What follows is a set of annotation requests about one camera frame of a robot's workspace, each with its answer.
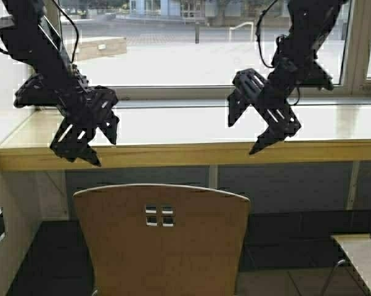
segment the metal handrail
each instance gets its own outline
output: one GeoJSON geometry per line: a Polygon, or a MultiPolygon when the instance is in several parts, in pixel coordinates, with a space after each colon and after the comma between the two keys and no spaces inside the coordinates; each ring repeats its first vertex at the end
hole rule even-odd
{"type": "Polygon", "coordinates": [[[229,27],[229,42],[232,41],[232,31],[239,29],[241,27],[244,27],[245,25],[250,25],[251,26],[251,42],[254,41],[254,22],[244,22],[241,23],[240,25],[237,25],[236,27],[229,27]]]}

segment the desk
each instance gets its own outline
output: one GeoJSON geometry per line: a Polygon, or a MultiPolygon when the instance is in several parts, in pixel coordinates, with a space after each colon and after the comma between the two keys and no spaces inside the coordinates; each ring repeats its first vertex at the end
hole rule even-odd
{"type": "MultiPolygon", "coordinates": [[[[249,108],[227,127],[226,107],[116,109],[117,145],[98,130],[90,142],[102,168],[229,165],[371,160],[371,105],[294,107],[302,129],[285,142],[249,156],[250,144],[266,129],[249,108]]],[[[62,116],[35,112],[0,145],[4,171],[96,169],[55,156],[49,145],[62,116]]]]}

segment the white wall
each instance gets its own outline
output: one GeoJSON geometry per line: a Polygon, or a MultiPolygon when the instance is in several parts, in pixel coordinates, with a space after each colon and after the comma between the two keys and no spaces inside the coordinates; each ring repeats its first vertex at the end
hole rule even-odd
{"type": "MultiPolygon", "coordinates": [[[[6,14],[0,1],[0,16],[6,14]]],[[[33,109],[15,109],[14,92],[27,78],[27,66],[0,54],[0,142],[33,109]]],[[[0,207],[6,238],[0,243],[0,296],[5,295],[41,221],[35,173],[0,171],[0,207]]]]}

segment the wooden chair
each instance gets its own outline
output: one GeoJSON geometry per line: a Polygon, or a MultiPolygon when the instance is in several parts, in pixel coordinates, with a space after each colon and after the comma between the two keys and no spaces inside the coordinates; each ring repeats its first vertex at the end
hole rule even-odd
{"type": "Polygon", "coordinates": [[[233,296],[250,212],[240,195],[163,184],[74,194],[99,296],[233,296]]]}

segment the robotic arm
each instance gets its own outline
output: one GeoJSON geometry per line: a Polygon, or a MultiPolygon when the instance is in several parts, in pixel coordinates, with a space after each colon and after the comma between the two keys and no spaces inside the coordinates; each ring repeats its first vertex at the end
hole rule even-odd
{"type": "Polygon", "coordinates": [[[118,102],[115,92],[88,86],[88,80],[70,60],[61,37],[45,16],[43,0],[2,1],[10,16],[0,19],[0,37],[7,52],[0,51],[31,65],[36,72],[16,92],[14,106],[56,106],[64,119],[50,149],[70,162],[79,157],[100,166],[88,142],[100,128],[116,144],[119,119],[112,111],[118,102]]]}
{"type": "MultiPolygon", "coordinates": [[[[288,36],[277,38],[277,50],[267,79],[250,68],[237,72],[234,92],[228,97],[228,125],[233,126],[243,112],[252,105],[268,124],[258,136],[251,154],[267,146],[292,137],[301,128],[296,115],[287,102],[297,87],[333,90],[332,77],[316,62],[317,51],[335,26],[343,4],[348,0],[290,0],[288,10],[292,26],[288,36]]],[[[260,46],[261,21],[256,29],[260,46]]]]}

